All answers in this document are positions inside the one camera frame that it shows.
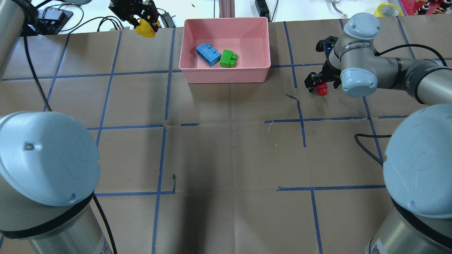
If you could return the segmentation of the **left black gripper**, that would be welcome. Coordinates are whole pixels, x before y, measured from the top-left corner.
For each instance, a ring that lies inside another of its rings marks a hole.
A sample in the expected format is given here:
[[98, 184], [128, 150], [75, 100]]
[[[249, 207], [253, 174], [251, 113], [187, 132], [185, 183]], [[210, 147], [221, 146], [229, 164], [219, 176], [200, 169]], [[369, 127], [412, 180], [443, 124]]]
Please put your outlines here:
[[108, 9], [131, 25], [139, 25], [139, 20], [144, 19], [155, 33], [160, 28], [160, 13], [153, 0], [111, 0]]

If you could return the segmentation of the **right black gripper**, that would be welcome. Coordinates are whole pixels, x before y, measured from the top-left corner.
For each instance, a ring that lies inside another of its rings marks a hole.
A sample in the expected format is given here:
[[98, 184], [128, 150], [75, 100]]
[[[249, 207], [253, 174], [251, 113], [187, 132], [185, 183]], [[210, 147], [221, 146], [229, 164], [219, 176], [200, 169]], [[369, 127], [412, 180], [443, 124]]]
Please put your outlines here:
[[308, 89], [309, 93], [313, 93], [315, 91], [315, 87], [323, 85], [328, 82], [333, 82], [333, 87], [337, 89], [341, 85], [340, 74], [341, 71], [339, 68], [334, 67], [331, 61], [329, 60], [329, 56], [334, 53], [334, 45], [337, 42], [338, 38], [334, 36], [329, 36], [326, 39], [319, 40], [315, 45], [315, 50], [318, 53], [324, 53], [326, 57], [326, 61], [323, 64], [322, 70], [319, 73], [310, 72], [307, 78], [304, 80], [305, 87]]

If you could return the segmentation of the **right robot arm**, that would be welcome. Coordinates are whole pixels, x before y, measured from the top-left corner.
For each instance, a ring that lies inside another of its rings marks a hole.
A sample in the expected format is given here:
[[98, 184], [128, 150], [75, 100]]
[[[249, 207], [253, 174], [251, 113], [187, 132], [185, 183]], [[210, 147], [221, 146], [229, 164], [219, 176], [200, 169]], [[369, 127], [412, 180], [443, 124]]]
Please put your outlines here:
[[394, 209], [370, 239], [365, 254], [451, 253], [451, 68], [428, 59], [382, 57], [374, 47], [379, 19], [357, 13], [339, 37], [317, 43], [326, 55], [320, 73], [305, 86], [312, 93], [333, 82], [351, 97], [377, 89], [406, 91], [425, 108], [389, 135], [383, 169]]

